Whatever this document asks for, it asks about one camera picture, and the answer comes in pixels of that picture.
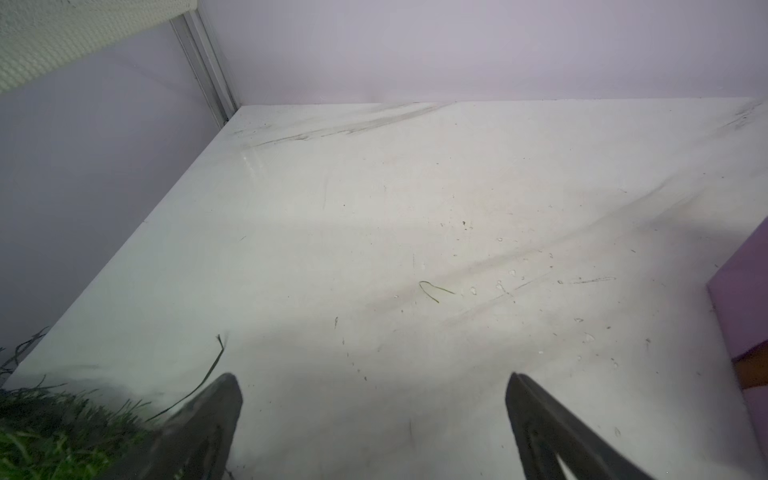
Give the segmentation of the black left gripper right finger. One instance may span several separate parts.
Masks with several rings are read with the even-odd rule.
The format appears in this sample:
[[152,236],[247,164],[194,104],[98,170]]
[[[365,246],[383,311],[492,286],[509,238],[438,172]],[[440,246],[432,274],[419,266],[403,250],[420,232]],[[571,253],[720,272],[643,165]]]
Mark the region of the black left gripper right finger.
[[648,479],[584,422],[525,374],[512,373],[505,404],[528,479]]

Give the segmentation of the purple gift box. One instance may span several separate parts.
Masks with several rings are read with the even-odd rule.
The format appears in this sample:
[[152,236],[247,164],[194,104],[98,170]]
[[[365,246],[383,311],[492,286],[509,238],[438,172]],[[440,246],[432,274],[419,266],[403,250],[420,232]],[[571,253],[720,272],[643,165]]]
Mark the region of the purple gift box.
[[[735,358],[754,346],[767,342],[766,222],[762,222],[724,265],[719,267],[708,281],[707,291],[733,367]],[[761,453],[766,454],[767,385],[740,390]]]

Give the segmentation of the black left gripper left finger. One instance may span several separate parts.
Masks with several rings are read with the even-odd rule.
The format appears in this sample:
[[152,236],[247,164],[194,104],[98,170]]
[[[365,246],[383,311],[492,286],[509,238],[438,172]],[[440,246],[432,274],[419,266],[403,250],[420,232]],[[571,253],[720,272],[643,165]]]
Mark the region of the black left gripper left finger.
[[235,375],[205,387],[100,479],[223,479],[243,404]]

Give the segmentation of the green artificial grass mat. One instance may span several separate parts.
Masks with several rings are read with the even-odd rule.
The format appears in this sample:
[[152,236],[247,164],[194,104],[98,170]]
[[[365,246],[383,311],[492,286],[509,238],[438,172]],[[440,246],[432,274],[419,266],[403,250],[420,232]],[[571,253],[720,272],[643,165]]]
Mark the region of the green artificial grass mat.
[[1,390],[3,479],[94,479],[159,430],[146,417],[148,401],[127,399],[117,409],[90,392],[63,392],[41,379],[32,387]]

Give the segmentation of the white two-tier mesh shelf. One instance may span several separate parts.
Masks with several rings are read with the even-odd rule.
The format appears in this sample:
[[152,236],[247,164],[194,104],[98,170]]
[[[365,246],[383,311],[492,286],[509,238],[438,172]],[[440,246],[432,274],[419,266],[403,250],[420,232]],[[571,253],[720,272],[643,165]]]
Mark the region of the white two-tier mesh shelf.
[[1,91],[196,10],[186,0],[1,3]]

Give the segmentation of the brown ribbon on purple box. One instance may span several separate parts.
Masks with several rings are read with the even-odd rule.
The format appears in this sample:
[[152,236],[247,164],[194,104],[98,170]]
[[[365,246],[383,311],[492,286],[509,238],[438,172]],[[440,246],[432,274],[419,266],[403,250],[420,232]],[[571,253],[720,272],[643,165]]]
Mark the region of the brown ribbon on purple box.
[[733,360],[733,368],[742,390],[768,384],[768,345],[764,341]]

